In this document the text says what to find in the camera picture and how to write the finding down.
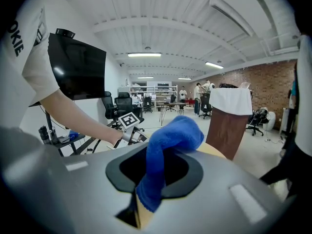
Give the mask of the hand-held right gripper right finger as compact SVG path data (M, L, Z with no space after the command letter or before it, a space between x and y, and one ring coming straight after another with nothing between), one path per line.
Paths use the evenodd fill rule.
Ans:
M197 161L203 171L186 197L163 199L144 228L149 234L277 234L292 205L233 162L193 151L173 155Z

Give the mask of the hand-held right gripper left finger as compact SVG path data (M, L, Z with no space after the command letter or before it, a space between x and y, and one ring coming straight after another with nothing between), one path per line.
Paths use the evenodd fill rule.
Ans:
M0 130L0 178L33 234L137 234L139 229L108 215L105 189L83 186L83 156L61 157L18 128Z

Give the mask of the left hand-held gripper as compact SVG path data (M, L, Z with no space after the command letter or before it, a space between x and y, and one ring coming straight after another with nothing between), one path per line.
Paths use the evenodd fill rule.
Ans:
M131 144L145 142L148 137L145 136L143 130L138 128L140 120L135 116L133 112L127 113L118 118L119 127L123 131L122 138L119 139L114 149L126 147Z

